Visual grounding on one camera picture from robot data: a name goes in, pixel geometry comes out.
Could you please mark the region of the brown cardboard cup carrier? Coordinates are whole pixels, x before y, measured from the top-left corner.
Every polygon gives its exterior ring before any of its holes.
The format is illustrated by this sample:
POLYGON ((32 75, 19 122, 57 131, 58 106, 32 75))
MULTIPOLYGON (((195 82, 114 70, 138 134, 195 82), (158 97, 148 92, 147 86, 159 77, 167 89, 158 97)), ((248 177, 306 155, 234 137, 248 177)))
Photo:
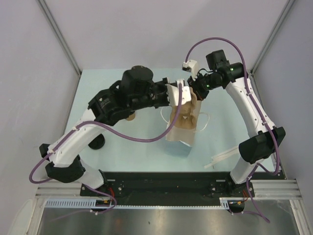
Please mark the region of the brown cardboard cup carrier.
POLYGON ((195 129, 197 126, 198 115, 195 114, 197 107, 197 96, 190 88, 191 100, 181 106, 179 116, 175 123, 175 127, 181 129, 195 129))

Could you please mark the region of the light blue paper bag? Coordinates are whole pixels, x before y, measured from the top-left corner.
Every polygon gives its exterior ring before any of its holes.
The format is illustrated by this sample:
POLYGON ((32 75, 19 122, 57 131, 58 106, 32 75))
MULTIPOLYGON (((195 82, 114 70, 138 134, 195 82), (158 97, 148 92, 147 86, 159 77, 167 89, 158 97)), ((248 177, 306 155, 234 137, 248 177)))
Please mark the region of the light blue paper bag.
POLYGON ((196 134, 203 131, 210 120, 208 113, 201 112, 201 101, 197 101, 195 114, 198 115, 195 129, 181 129, 173 126, 165 137, 165 152, 175 157, 187 157, 194 145, 196 134))

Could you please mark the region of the brown paper coffee cup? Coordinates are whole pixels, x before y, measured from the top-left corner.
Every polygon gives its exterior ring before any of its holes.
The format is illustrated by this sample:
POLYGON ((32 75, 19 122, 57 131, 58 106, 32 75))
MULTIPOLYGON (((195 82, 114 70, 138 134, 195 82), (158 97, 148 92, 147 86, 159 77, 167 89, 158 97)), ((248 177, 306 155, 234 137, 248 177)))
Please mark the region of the brown paper coffee cup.
POLYGON ((126 118, 127 121, 132 121, 132 120, 134 120, 134 119, 135 119, 135 113, 132 113, 131 115, 129 115, 129 116, 126 118))

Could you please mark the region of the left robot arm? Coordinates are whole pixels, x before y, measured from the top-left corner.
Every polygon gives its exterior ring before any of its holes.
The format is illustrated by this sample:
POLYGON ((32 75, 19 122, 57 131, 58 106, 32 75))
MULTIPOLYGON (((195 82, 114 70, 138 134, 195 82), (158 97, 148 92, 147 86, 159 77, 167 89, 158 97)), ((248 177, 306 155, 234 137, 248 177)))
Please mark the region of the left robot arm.
POLYGON ((47 180, 62 183, 78 181, 91 188, 96 195, 104 195, 108 183, 103 172, 84 163, 80 152, 97 141, 105 130, 134 142, 150 143, 163 138, 171 127, 157 137, 142 139, 119 133, 113 126, 137 110, 166 107, 179 101, 181 93, 173 94, 178 88, 178 85, 170 84, 167 78, 153 81, 153 72, 144 66, 134 66, 124 71, 121 80, 99 91, 91 99, 87 109, 69 132, 54 144, 40 146, 43 160, 48 161, 45 166, 47 180))

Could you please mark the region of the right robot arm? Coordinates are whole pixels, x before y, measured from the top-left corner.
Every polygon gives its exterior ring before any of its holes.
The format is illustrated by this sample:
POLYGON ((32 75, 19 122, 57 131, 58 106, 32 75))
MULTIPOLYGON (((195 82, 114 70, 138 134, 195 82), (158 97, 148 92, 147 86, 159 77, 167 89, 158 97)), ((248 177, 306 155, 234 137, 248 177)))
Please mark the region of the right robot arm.
POLYGON ((286 132, 283 127, 276 127, 260 106, 242 63, 231 64, 223 50, 208 54, 206 60, 211 72, 204 75, 194 60, 185 61, 182 69, 191 73, 188 85, 198 100, 204 100, 210 90, 222 87, 242 115, 249 139, 239 144, 240 158, 230 172, 231 181, 225 184, 230 196, 238 196, 244 188, 242 183, 251 177, 255 166, 274 154, 286 132))

